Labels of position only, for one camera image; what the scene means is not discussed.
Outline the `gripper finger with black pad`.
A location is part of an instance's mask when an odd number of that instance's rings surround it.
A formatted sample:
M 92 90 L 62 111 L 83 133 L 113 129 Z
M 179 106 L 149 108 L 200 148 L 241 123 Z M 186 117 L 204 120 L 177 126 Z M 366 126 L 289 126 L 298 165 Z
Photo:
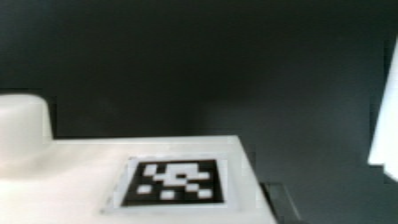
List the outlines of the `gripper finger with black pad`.
M 277 224 L 303 224 L 284 184 L 277 182 L 261 182 L 259 185 Z

